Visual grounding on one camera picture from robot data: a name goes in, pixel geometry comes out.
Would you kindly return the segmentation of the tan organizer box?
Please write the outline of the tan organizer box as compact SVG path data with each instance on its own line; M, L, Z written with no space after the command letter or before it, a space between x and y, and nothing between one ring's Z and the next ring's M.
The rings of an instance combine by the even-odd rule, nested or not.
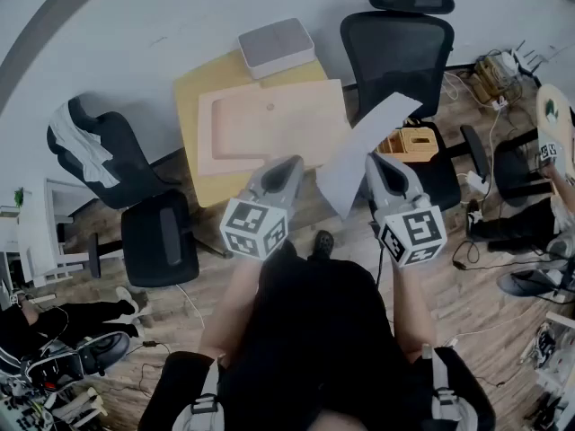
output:
M439 151L434 131L426 127L396 129L376 150L403 163L426 163Z

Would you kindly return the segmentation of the white A4 paper sheet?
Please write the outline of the white A4 paper sheet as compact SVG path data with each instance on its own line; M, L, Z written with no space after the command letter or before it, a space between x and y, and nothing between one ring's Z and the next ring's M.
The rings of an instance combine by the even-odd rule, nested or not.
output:
M340 218L349 215L365 175L367 155L420 106L420 101L393 93L365 115L316 170L317 187Z

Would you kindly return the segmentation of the black and white office chair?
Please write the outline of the black and white office chair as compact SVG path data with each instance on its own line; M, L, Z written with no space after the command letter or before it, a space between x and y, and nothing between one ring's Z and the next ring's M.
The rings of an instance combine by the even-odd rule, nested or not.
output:
M54 341L22 362L23 377L36 389L59 392L86 376L104 376L128 353L129 344L129 336L123 331L86 337L72 347Z

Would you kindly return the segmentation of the pile of electronic parts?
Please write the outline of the pile of electronic parts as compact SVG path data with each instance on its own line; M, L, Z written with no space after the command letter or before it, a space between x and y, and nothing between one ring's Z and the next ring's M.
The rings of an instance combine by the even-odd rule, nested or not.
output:
M0 371L0 431L103 431L107 416L92 387L44 392Z

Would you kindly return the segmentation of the person's black shoe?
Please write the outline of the person's black shoe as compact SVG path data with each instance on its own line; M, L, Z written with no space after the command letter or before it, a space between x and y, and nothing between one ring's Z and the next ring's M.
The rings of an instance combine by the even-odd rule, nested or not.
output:
M314 238L314 245L308 260L330 259L334 248L334 238L332 234L325 230L317 232Z

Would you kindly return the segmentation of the white shelf unit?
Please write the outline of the white shelf unit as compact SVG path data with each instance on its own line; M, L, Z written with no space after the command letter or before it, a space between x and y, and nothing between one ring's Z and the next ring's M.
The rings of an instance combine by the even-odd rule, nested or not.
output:
M66 280L84 269L86 252L65 253L58 227L72 224L73 212L95 199L84 185L36 178L23 189L15 221L15 240L7 243L19 255L24 282L36 288Z

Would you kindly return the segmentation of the person's left forearm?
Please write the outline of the person's left forearm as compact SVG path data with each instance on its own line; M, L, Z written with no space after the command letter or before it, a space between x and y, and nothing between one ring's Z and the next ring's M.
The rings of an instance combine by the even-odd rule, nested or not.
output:
M212 312L199 343L199 353L229 365L252 317L263 263L240 258L230 282Z

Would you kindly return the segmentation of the white box with gray lid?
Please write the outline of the white box with gray lid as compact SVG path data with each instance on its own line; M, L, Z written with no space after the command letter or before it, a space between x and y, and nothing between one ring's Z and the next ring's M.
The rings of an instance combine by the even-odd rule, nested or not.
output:
M237 40L253 80L316 60L314 42L297 18L248 31Z

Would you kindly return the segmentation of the person's right forearm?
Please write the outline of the person's right forearm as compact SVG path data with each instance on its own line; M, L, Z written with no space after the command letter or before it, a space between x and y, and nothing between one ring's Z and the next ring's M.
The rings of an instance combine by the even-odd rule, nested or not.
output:
M393 264L393 292L394 337L408 361L414 363L424 345L437 345L436 323L425 300L420 267Z

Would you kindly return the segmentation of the black padded office chair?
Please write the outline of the black padded office chair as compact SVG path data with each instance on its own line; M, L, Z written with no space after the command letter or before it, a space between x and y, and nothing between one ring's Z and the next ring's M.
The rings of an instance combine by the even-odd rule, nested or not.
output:
M199 259L188 200L174 181L163 180L148 163L128 121L111 111L89 116L79 98L71 99L75 124L101 138L113 155L103 166L119 181L106 189L100 182L84 180L81 164L56 143L48 126L49 150L60 166L79 179L107 207L120 210L121 237L102 243L97 234L88 239L89 267L93 277L102 275L104 255L121 252L128 281L143 288L178 286L199 276Z

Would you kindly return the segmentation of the round wooden table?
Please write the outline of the round wooden table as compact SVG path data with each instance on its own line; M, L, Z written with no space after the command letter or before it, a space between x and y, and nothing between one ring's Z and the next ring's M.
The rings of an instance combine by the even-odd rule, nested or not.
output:
M549 123L545 118L544 105L547 99L553 99L558 107L556 124ZM539 140L553 140L562 148L561 157L553 164L571 185L575 185L575 124L569 100L554 85L543 84L537 91L535 108L538 147Z

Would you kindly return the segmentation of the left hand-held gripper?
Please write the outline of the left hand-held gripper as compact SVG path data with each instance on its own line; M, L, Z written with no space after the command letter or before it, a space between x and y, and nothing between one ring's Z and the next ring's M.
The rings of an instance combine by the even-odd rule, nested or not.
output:
M231 198L219 229L226 248L253 259L267 259L288 237L288 222L304 175L304 160L291 155L256 170Z

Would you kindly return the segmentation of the black stool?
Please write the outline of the black stool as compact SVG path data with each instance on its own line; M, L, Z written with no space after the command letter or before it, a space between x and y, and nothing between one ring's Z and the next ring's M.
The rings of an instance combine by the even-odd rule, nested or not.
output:
M537 129L499 143L494 151L494 180L501 198L512 207L522 207L530 197L550 194L552 184L536 169L529 168L523 147L537 141Z

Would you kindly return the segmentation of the black mesh chair with headrest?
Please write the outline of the black mesh chair with headrest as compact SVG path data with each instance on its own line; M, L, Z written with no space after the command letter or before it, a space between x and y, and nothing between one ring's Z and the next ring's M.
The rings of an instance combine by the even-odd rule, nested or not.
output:
M455 207L462 193L452 163L468 154L481 181L490 165L481 139L462 125L463 142L448 147L430 118L438 111L443 75L455 33L443 15L452 13L454 0L368 0L369 12L343 19L340 32L358 89L358 123L379 102L399 92L420 102L409 117L413 129L430 128L438 153L425 163L411 163L425 192L441 210Z

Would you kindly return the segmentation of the white router with antennas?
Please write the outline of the white router with antennas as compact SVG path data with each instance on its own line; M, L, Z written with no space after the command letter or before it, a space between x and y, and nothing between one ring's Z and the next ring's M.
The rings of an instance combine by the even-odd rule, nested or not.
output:
M526 40L522 40L516 47L503 50L500 56L503 65L513 75L535 77L540 67L548 63L553 55L545 55L535 49L529 50Z

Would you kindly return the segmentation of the person's black clothing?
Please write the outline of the person's black clothing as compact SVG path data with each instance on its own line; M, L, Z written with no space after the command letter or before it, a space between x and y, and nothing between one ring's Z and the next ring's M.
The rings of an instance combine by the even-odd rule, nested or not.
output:
M167 357L137 431L495 431L454 349L424 345L410 363L372 275L307 258L286 243L262 262L229 365L199 349Z

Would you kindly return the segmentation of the white power strip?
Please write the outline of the white power strip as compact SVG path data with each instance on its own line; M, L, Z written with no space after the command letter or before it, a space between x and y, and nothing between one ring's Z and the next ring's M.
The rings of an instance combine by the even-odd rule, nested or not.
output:
M465 175L466 183L473 189L487 195L490 190L490 184L486 179L480 177L477 173L469 171Z

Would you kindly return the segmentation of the white cluttered shelf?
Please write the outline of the white cluttered shelf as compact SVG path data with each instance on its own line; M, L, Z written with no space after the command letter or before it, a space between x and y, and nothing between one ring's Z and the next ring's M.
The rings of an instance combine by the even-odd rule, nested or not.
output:
M575 319L548 312L520 361L530 361L544 393L522 431L575 431Z

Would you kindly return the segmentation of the white cloth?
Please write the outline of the white cloth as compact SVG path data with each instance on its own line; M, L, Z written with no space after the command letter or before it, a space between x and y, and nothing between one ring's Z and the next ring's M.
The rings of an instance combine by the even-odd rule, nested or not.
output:
M56 138L56 143L81 164L84 180L100 182L106 189L119 184L119 181L103 166L113 159L112 153L102 146L101 138L79 128L73 121L72 107L74 102L62 104L53 114L49 128Z

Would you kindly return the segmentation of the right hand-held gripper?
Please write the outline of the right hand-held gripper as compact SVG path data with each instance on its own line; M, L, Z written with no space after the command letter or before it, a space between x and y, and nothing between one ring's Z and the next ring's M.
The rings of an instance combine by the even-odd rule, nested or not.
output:
M366 158L374 235L400 268L437 257L447 244L439 206L431 205L416 172L389 154Z

